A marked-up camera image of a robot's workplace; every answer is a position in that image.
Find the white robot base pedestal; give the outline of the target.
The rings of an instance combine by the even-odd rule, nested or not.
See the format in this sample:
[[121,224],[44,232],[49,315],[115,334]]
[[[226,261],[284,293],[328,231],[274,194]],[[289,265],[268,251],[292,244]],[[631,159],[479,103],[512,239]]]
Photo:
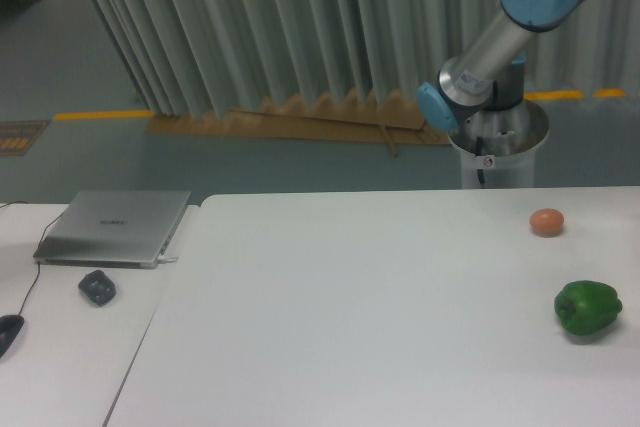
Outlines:
[[530,101],[473,115],[449,133],[460,158],[461,187],[533,187],[536,154],[548,136],[546,112]]

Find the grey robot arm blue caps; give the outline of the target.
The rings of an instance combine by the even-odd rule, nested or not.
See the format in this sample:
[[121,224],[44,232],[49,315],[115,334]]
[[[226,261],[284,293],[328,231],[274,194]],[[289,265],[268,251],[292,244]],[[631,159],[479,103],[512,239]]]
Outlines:
[[494,84],[536,34],[560,26],[586,0],[500,0],[487,27],[445,62],[437,81],[418,88],[418,107],[441,131],[457,128],[497,97]]

